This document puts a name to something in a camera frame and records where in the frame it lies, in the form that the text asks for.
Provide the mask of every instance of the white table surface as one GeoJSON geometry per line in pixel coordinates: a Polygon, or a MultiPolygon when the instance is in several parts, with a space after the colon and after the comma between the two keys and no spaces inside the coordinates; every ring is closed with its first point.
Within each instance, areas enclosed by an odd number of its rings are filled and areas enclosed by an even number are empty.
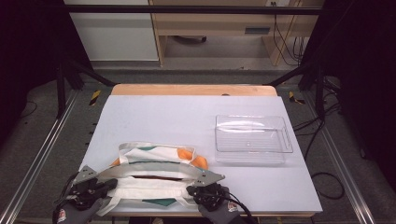
{"type": "MultiPolygon", "coordinates": [[[[290,120],[277,96],[159,96],[110,95],[80,169],[101,172],[118,157],[125,142],[153,142],[195,147],[207,158],[209,170],[225,175],[229,187],[255,216],[313,215],[322,208],[306,168],[290,120]],[[280,116],[290,135],[293,152],[283,164],[230,165],[215,160],[216,115],[280,116]]],[[[163,215],[198,214],[178,203],[120,203],[110,213],[163,215]]]]}

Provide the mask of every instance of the transparent plastic box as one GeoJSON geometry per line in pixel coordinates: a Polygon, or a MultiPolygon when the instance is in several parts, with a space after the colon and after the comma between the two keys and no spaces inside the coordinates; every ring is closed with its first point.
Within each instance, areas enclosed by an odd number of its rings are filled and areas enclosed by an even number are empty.
{"type": "Polygon", "coordinates": [[[292,151],[282,117],[216,116],[216,161],[283,163],[292,151]]]}

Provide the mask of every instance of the metal frame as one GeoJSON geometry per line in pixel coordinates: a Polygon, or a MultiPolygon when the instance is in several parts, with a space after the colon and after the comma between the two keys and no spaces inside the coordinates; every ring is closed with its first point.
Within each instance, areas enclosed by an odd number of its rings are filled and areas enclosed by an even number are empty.
{"type": "MultiPolygon", "coordinates": [[[[313,94],[303,91],[303,96],[309,108],[311,109],[313,116],[315,117],[317,113],[315,109],[313,94]]],[[[330,135],[329,130],[326,128],[326,126],[322,128],[321,134],[323,136],[324,144],[326,145],[329,156],[332,159],[332,164],[334,165],[334,168],[339,178],[343,182],[343,185],[346,189],[346,194],[349,198],[350,203],[352,204],[356,216],[359,219],[359,222],[364,224],[374,224],[374,217],[371,214],[366,201],[364,201],[364,198],[361,195],[361,191],[359,190],[355,180],[353,179],[352,174],[349,172],[346,163],[338,152],[337,146],[332,140],[332,136],[330,135]]]]}
{"type": "Polygon", "coordinates": [[[119,6],[64,5],[39,6],[45,10],[74,13],[179,13],[179,14],[266,14],[266,15],[322,15],[334,13],[321,7],[228,7],[228,6],[119,6]]]}
{"type": "Polygon", "coordinates": [[[21,211],[23,203],[25,202],[30,190],[32,189],[37,177],[44,166],[44,163],[47,160],[48,155],[50,154],[67,118],[70,115],[70,112],[73,109],[73,106],[77,100],[78,91],[72,91],[69,99],[67,101],[67,108],[65,109],[63,115],[56,119],[52,128],[47,135],[46,140],[35,156],[35,160],[32,162],[28,172],[23,178],[20,186],[12,197],[11,201],[8,203],[6,209],[2,212],[0,216],[0,223],[13,223],[17,218],[18,213],[21,211]]]}

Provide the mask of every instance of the gray floor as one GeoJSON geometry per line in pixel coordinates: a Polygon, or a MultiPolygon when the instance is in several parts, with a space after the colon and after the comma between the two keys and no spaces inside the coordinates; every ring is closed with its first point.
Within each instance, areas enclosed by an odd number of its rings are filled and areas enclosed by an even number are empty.
{"type": "MultiPolygon", "coordinates": [[[[101,67],[97,72],[122,83],[262,84],[282,76],[292,67],[285,64],[278,67],[270,65],[259,38],[209,37],[204,44],[193,40],[170,39],[165,65],[162,68],[141,63],[141,66],[135,67],[134,70],[125,66],[117,70],[114,70],[114,67],[110,70],[109,67],[101,67]]],[[[82,91],[78,91],[76,104],[18,214],[17,223],[50,223],[52,202],[59,196],[67,177],[78,169],[82,161],[95,123],[99,120],[103,105],[111,91],[111,88],[90,78],[83,78],[86,85],[82,91]],[[89,105],[96,90],[101,91],[98,101],[95,105],[89,105]]],[[[308,104],[300,105],[289,100],[290,91],[294,92],[297,99],[307,102],[312,95],[310,91],[298,91],[295,85],[298,79],[291,79],[277,88],[278,94],[284,99],[293,125],[314,117],[308,104]]],[[[0,179],[3,183],[0,191],[1,210],[11,201],[55,121],[55,87],[55,82],[50,82],[29,93],[28,99],[37,104],[37,109],[20,120],[0,151],[0,179]]],[[[336,103],[336,98],[330,95],[326,102],[326,107],[331,106],[336,103]]],[[[34,108],[34,104],[29,103],[22,114],[28,114],[34,108]]],[[[375,162],[361,158],[359,146],[344,117],[337,111],[331,113],[326,118],[325,127],[346,162],[376,223],[396,223],[396,194],[387,184],[375,162]]],[[[303,152],[312,135],[301,134],[312,133],[315,128],[316,126],[312,125],[296,133],[303,152]]],[[[308,170],[311,174],[329,172],[337,175],[336,165],[329,155],[325,140],[324,135],[318,134],[306,161],[308,170]]],[[[337,182],[326,176],[316,177],[314,184],[317,190],[326,194],[336,195],[340,192],[337,182]]],[[[350,195],[336,201],[319,198],[323,212],[314,216],[317,223],[360,223],[350,195]]],[[[282,217],[282,221],[311,223],[310,219],[301,217],[282,217]]],[[[262,223],[278,223],[278,219],[267,217],[262,219],[262,223]]]]}

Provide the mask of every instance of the black backdrop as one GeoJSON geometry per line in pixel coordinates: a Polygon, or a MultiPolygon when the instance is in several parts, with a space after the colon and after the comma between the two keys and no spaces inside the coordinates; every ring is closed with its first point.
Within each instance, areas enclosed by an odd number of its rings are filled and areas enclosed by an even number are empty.
{"type": "MultiPolygon", "coordinates": [[[[57,4],[62,0],[30,1],[29,4],[57,4]]],[[[3,144],[26,105],[26,95],[32,88],[56,78],[56,68],[61,58],[54,51],[53,34],[62,49],[86,67],[91,63],[67,12],[39,11],[21,7],[26,1],[0,1],[0,144],[3,144]],[[42,20],[44,26],[37,26],[42,20]]]]}
{"type": "MultiPolygon", "coordinates": [[[[345,10],[350,2],[326,1],[325,7],[345,10]]],[[[393,0],[355,1],[324,50],[314,54],[343,11],[320,16],[303,63],[317,56],[324,75],[340,79],[340,103],[362,154],[377,161],[396,190],[395,5],[393,0]]]]}

